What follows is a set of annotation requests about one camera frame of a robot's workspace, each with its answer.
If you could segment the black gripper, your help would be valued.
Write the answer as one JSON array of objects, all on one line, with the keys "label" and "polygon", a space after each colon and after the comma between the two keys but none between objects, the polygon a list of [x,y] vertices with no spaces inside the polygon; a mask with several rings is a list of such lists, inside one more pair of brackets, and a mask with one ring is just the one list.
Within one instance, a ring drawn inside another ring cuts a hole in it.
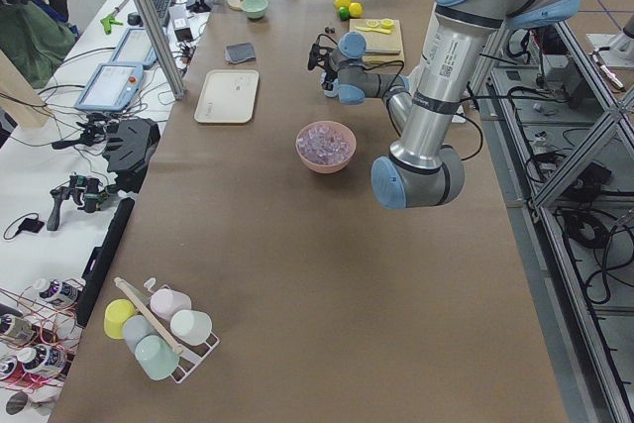
[{"label": "black gripper", "polygon": [[332,66],[330,57],[325,55],[319,63],[322,68],[320,76],[320,85],[324,94],[338,94],[339,93],[339,79],[338,72]]}]

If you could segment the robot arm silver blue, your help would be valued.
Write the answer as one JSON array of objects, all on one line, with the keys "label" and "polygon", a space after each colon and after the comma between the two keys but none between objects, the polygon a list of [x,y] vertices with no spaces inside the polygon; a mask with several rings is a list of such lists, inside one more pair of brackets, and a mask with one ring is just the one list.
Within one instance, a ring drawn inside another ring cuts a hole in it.
[{"label": "robot arm silver blue", "polygon": [[503,27],[529,29],[567,20],[581,0],[434,0],[433,47],[415,89],[401,74],[373,73],[363,56],[367,42],[344,34],[333,49],[312,47],[309,68],[324,70],[322,87],[343,104],[383,101],[398,139],[371,166],[376,200],[389,209],[449,203],[465,181],[463,162],[444,139],[489,37]]}]

